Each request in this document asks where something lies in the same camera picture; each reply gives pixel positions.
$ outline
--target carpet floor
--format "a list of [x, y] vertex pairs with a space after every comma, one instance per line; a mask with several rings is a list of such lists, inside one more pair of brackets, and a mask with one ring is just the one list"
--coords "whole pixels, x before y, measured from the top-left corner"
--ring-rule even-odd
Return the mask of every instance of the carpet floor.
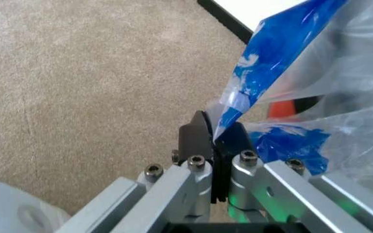
[[168, 167], [244, 48], [195, 0], [0, 0], [0, 181], [74, 214]]

